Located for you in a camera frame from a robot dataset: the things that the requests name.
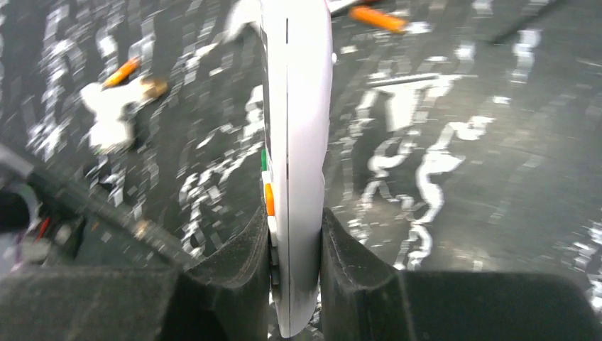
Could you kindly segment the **orange battery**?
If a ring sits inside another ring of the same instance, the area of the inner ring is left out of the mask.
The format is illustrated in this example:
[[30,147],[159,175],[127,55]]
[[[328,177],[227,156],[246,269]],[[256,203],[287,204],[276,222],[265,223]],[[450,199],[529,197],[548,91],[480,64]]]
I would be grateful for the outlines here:
[[131,76],[140,66],[140,58],[131,58],[127,60],[122,66],[120,66],[115,72],[113,72],[108,78],[102,83],[102,88],[110,88],[120,85],[126,78]]
[[369,6],[353,6],[349,10],[349,17],[353,20],[387,30],[393,33],[405,31],[408,21]]

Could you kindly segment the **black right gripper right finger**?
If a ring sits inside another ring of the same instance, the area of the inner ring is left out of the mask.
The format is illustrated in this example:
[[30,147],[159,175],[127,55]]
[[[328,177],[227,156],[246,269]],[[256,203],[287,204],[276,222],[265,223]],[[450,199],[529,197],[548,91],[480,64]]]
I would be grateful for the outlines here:
[[320,269],[326,340],[600,340],[571,281],[551,274],[400,271],[325,209]]

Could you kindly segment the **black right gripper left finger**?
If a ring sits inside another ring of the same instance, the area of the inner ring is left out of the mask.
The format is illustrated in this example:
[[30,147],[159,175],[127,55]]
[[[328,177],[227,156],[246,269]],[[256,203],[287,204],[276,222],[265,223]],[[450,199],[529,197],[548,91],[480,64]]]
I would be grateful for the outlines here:
[[199,266],[54,266],[1,277],[2,340],[265,340],[268,228],[245,229]]

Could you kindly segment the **white plastic valve fitting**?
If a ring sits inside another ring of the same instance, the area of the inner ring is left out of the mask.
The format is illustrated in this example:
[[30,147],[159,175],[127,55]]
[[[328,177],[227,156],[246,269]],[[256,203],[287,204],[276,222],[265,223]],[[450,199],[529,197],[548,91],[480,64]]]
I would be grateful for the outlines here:
[[99,154],[132,147],[136,140],[133,115],[168,90],[165,80],[140,76],[126,85],[104,87],[93,82],[80,90],[85,108],[94,116],[89,146]]

